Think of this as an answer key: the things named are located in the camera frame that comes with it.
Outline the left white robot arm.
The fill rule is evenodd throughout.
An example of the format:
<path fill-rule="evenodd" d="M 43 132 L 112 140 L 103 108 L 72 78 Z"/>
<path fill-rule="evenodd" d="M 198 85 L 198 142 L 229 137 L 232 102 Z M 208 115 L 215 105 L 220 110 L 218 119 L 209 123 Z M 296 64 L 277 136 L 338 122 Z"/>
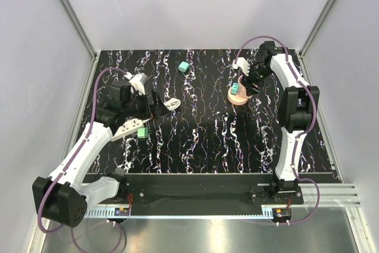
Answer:
<path fill-rule="evenodd" d="M 67 157 L 48 177 L 37 177 L 32 184 L 43 232 L 48 231 L 43 219 L 74 228 L 86 211 L 100 202 L 110 198 L 122 203 L 128 195 L 127 187 L 121 185 L 123 178 L 111 174 L 84 185 L 89 167 L 108 142 L 136 132 L 145 122 L 168 115 L 181 105 L 176 98 L 162 102 L 155 89 L 145 93 L 143 83 L 135 78 L 113 81 L 108 88 L 108 95 L 96 104 L 94 118 Z"/>

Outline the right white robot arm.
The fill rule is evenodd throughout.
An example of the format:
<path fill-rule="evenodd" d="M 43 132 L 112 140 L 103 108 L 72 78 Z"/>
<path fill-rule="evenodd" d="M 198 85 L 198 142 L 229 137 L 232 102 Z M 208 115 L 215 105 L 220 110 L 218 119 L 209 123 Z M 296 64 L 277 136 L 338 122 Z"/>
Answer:
<path fill-rule="evenodd" d="M 301 196 L 298 165 L 303 142 L 316 123 L 319 88 L 301 76 L 288 49 L 276 46 L 272 38 L 260 45 L 253 63 L 236 56 L 232 66 L 242 71 L 239 94 L 245 98 L 258 94 L 271 74 L 276 75 L 284 90 L 278 108 L 282 130 L 280 157 L 269 186 L 260 196 L 274 203 L 288 203 Z"/>

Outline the pink round power socket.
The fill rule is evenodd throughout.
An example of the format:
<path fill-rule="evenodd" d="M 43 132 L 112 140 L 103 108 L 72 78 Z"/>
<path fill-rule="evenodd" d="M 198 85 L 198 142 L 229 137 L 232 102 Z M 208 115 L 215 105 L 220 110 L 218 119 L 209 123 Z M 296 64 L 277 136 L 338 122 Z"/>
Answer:
<path fill-rule="evenodd" d="M 244 105 L 250 97 L 246 95 L 246 88 L 243 85 L 239 85 L 236 95 L 232 94 L 232 87 L 229 88 L 227 92 L 227 99 L 233 105 Z"/>

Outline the teal USB charger plug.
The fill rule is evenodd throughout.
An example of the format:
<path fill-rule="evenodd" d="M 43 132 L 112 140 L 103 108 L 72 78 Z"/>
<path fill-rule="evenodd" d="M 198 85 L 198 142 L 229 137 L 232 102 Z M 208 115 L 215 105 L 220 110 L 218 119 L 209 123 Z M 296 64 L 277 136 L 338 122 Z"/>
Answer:
<path fill-rule="evenodd" d="M 232 95 L 237 95 L 238 90 L 239 90 L 239 84 L 238 84 L 237 82 L 235 82 L 235 83 L 232 85 L 232 88 L 231 88 L 230 93 L 231 93 Z"/>

